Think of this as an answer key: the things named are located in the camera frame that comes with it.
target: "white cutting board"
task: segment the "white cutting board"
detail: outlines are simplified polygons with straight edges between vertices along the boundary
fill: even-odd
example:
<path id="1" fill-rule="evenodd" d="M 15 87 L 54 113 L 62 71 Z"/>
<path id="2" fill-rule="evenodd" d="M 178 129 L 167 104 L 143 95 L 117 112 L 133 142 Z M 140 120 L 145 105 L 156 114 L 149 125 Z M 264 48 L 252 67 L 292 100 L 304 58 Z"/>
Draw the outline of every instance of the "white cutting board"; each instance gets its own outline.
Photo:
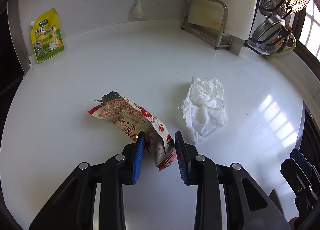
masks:
<path id="1" fill-rule="evenodd" d="M 250 34 L 257 0 L 219 1 L 224 2 L 228 7 L 225 33 L 247 40 Z M 223 9 L 220 4 L 204 0 L 193 0 L 188 22 L 219 30 L 222 16 Z"/>

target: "kitchen counter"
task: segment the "kitchen counter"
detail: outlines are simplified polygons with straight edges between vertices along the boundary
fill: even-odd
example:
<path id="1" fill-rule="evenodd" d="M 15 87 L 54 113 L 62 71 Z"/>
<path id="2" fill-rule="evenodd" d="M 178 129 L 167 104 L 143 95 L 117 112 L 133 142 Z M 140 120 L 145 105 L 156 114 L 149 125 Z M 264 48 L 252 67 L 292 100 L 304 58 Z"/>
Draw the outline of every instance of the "kitchen counter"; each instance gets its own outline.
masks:
<path id="1" fill-rule="evenodd" d="M 117 91 L 188 142 L 178 106 L 193 75 L 224 85 L 229 119 L 198 152 L 217 164 L 239 162 L 267 194 L 276 189 L 287 220 L 298 215 L 280 165 L 294 147 L 303 99 L 268 61 L 249 49 L 240 57 L 215 51 L 179 21 L 116 24 L 64 43 L 64 52 L 29 69 L 4 127 L 3 195 L 23 229 L 79 163 L 105 162 L 131 142 L 87 113 L 94 100 Z M 183 184 L 176 160 L 158 172 L 145 153 L 138 183 L 123 188 L 127 229 L 193 229 L 196 192 Z"/>

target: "white cloth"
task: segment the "white cloth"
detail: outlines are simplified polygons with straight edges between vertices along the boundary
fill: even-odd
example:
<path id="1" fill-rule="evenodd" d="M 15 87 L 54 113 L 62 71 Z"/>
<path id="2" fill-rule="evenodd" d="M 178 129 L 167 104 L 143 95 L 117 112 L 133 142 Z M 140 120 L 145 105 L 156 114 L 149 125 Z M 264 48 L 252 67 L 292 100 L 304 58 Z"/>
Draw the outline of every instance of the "white cloth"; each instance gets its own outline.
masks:
<path id="1" fill-rule="evenodd" d="M 223 85 L 215 78 L 192 78 L 181 111 L 193 143 L 205 140 L 228 122 L 223 92 Z"/>

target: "seasoning packet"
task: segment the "seasoning packet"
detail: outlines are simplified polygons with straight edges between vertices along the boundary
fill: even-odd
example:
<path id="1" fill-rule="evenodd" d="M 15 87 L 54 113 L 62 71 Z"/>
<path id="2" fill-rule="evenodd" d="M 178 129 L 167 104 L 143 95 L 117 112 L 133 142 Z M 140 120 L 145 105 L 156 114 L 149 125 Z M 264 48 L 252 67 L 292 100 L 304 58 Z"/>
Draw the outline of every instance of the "seasoning packet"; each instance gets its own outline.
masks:
<path id="1" fill-rule="evenodd" d="M 38 63 L 64 50 L 59 16 L 55 9 L 45 12 L 32 24 L 30 35 Z"/>
<path id="2" fill-rule="evenodd" d="M 174 141 L 163 122 L 128 98 L 110 92 L 102 97 L 100 105 L 88 113 L 114 123 L 132 140 L 137 141 L 140 131 L 146 134 L 146 149 L 159 170 L 169 167 L 176 157 Z"/>

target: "yellow pouch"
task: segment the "yellow pouch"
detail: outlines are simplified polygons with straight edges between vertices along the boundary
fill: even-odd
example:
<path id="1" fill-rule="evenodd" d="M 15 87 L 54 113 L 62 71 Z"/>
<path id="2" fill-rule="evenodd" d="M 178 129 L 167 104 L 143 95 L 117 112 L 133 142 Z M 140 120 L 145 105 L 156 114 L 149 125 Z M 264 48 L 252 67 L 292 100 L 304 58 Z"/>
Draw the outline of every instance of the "yellow pouch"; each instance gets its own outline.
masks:
<path id="1" fill-rule="evenodd" d="M 64 50 L 59 16 L 55 9 L 51 9 L 38 17 L 30 35 L 38 63 Z"/>

